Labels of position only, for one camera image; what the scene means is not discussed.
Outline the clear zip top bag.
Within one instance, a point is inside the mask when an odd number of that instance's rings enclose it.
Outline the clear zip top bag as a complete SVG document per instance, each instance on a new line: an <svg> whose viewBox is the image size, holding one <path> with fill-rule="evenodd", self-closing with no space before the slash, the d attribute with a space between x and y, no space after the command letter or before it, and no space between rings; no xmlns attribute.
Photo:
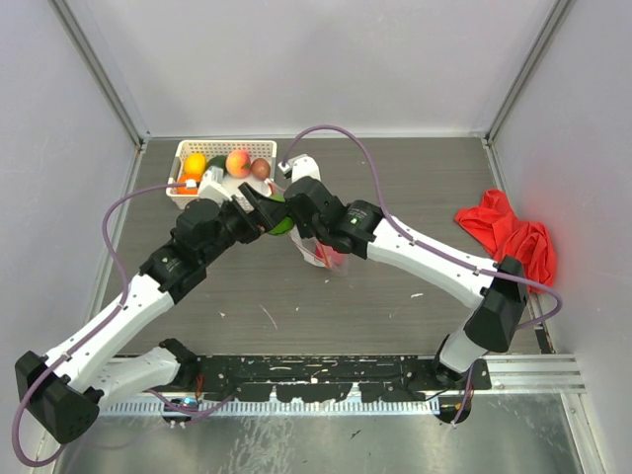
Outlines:
<svg viewBox="0 0 632 474"><path fill-rule="evenodd" d="M340 270L346 256L325 240L331 227L347 210L342 202L314 178L302 178L287 190L269 183L270 198L284 202L288 215L269 234L288 236L305 262L332 271Z"/></svg>

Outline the brown passion fruit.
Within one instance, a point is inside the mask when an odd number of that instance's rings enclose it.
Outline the brown passion fruit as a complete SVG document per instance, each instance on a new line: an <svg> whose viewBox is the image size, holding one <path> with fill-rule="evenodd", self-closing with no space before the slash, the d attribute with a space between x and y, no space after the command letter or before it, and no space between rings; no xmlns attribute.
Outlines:
<svg viewBox="0 0 632 474"><path fill-rule="evenodd" d="M251 175L260 181L270 177L271 169L271 164L264 158L255 159L250 166Z"/></svg>

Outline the red apple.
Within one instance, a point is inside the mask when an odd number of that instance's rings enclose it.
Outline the red apple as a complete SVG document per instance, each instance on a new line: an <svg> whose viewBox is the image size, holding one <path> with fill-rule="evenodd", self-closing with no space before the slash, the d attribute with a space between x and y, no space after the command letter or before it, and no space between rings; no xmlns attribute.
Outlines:
<svg viewBox="0 0 632 474"><path fill-rule="evenodd" d="M321 246L319 252L323 263L328 269L339 269L347 263L348 257L331 247Z"/></svg>

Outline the green toy watermelon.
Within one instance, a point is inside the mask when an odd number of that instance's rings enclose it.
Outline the green toy watermelon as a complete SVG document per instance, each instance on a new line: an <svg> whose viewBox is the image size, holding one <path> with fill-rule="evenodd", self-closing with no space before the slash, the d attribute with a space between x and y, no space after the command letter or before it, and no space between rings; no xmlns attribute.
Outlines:
<svg viewBox="0 0 632 474"><path fill-rule="evenodd" d="M285 202L285 198L282 195L272 195L271 199L278 202ZM279 236L284 235L292 230L294 227L293 219L287 215L278 225L268 232L269 235Z"/></svg>

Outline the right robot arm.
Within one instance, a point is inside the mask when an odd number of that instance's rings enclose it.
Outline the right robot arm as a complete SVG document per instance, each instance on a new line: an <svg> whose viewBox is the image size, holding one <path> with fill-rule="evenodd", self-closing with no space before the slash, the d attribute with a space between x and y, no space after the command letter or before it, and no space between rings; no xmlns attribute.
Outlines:
<svg viewBox="0 0 632 474"><path fill-rule="evenodd" d="M283 194L303 237L314 237L340 254L403 270L446 291L470 314L441 342L433 361L437 384L460 385L470 366L488 352L506 352L526 305L521 262L478 258L405 226L377 205L342 203L318 180L304 177Z"/></svg>

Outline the pink yellow peach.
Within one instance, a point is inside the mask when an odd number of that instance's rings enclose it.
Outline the pink yellow peach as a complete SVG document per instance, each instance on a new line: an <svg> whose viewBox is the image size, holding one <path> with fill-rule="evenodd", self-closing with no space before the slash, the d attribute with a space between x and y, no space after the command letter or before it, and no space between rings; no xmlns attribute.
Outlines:
<svg viewBox="0 0 632 474"><path fill-rule="evenodd" d="M251 158L245 149L236 149L231 151L225 162L227 173L236 179L243 179L250 175Z"/></svg>

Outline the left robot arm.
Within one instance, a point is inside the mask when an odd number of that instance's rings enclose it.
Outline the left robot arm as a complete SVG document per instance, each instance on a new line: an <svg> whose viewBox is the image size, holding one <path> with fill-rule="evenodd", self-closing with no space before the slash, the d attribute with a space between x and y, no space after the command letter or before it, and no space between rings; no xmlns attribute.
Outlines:
<svg viewBox="0 0 632 474"><path fill-rule="evenodd" d="M198 198L177 217L169 241L154 251L121 295L80 331L47 355L25 352L15 363L23 411L60 444L90 428L105 405L98 372L149 322L179 303L206 277L207 267L236 243L249 244L287 216L281 197L239 188L250 204L234 198Z"/></svg>

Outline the orange fruit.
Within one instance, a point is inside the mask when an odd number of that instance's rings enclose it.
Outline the orange fruit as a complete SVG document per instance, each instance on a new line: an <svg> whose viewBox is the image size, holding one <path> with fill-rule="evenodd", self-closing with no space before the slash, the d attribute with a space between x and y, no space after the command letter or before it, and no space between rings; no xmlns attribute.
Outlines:
<svg viewBox="0 0 632 474"><path fill-rule="evenodd" d="M196 195L201 181L202 175L195 173L183 174L179 181L176 191L180 195Z"/></svg>

